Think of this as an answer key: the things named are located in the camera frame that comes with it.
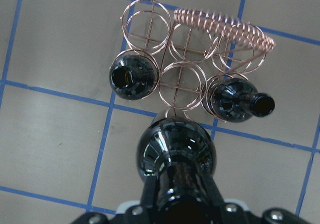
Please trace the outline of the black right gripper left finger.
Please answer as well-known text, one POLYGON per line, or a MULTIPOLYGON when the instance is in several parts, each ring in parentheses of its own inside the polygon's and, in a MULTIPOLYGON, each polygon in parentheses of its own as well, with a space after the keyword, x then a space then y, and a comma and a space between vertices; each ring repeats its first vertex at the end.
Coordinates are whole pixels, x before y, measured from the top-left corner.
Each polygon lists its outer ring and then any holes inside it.
POLYGON ((158 178, 156 176, 147 176, 144 180, 140 204, 146 208, 156 208, 159 190, 158 178))

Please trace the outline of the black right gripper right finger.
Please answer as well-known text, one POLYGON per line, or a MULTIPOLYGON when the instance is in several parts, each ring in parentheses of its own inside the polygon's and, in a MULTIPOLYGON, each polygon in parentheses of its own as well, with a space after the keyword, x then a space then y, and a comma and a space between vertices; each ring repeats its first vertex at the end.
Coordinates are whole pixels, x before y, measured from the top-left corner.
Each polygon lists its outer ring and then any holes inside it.
POLYGON ((205 193, 214 207, 225 203, 213 177, 211 175, 202 175, 201 180, 204 185, 205 193))

